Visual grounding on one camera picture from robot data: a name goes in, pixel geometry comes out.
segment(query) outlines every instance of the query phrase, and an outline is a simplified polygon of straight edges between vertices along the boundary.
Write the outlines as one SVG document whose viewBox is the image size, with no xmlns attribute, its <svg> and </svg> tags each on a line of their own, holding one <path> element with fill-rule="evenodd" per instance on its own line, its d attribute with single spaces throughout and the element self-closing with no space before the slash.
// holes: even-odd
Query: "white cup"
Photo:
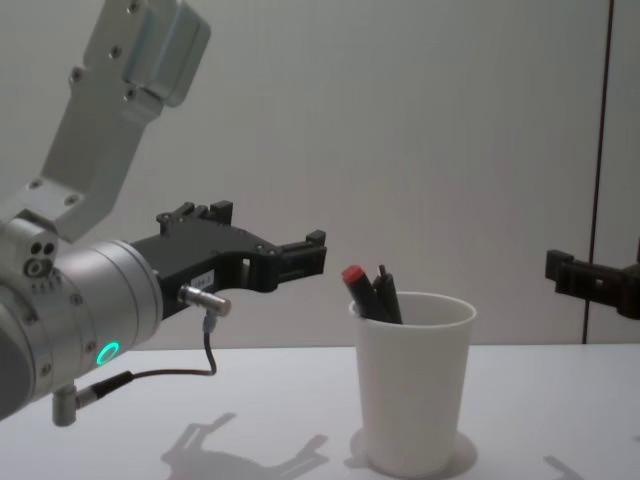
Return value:
<svg viewBox="0 0 640 480">
<path fill-rule="evenodd" d="M 398 293 L 402 325 L 356 317 L 363 433 L 375 467 L 399 477 L 443 470 L 453 455 L 476 309 Z"/>
</svg>

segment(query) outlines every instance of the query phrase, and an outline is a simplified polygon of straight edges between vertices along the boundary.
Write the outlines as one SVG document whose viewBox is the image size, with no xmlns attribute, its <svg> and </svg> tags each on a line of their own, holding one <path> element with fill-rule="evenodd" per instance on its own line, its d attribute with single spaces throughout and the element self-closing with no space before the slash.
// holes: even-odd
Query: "marker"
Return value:
<svg viewBox="0 0 640 480">
<path fill-rule="evenodd" d="M 362 317 L 392 323 L 391 318 L 378 300 L 371 282 L 359 265 L 351 265 L 344 270 L 342 280 L 349 289 Z"/>
<path fill-rule="evenodd" d="M 373 288 L 376 290 L 378 300 L 391 318 L 391 323 L 402 325 L 402 315 L 398 304 L 396 285 L 393 275 L 387 272 L 384 265 L 380 265 L 380 275 L 373 281 Z"/>
</svg>

